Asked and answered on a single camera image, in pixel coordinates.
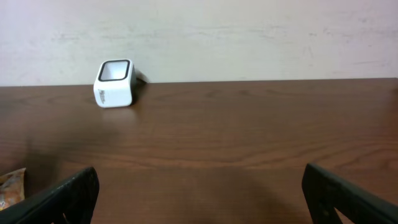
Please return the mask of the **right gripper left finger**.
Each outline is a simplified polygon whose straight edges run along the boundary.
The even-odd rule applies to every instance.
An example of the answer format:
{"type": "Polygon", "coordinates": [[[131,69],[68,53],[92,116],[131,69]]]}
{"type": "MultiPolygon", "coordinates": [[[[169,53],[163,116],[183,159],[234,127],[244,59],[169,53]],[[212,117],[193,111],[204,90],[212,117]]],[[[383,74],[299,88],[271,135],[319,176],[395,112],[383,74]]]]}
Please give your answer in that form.
{"type": "Polygon", "coordinates": [[[87,167],[57,185],[1,211],[1,224],[90,224],[99,189],[96,170],[87,167]]]}

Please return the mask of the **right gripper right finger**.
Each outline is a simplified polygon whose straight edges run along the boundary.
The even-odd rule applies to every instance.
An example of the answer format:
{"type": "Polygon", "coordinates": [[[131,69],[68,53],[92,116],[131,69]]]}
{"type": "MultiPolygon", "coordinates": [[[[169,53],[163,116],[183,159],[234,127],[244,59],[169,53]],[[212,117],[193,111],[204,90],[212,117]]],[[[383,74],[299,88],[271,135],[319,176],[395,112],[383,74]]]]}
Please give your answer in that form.
{"type": "Polygon", "coordinates": [[[353,223],[397,223],[396,205],[316,164],[306,165],[302,190],[315,224],[341,223],[339,212],[353,223]]]}

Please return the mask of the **large yellow snack bag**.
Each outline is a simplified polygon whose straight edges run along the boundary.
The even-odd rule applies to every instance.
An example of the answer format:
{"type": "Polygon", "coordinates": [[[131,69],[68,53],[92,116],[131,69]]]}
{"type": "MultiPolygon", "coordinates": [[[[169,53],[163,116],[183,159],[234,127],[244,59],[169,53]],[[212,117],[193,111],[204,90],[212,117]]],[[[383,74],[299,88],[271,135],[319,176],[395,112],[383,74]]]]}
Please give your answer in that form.
{"type": "Polygon", "coordinates": [[[25,199],[24,175],[25,168],[21,168],[1,176],[0,210],[4,210],[25,199]]]}

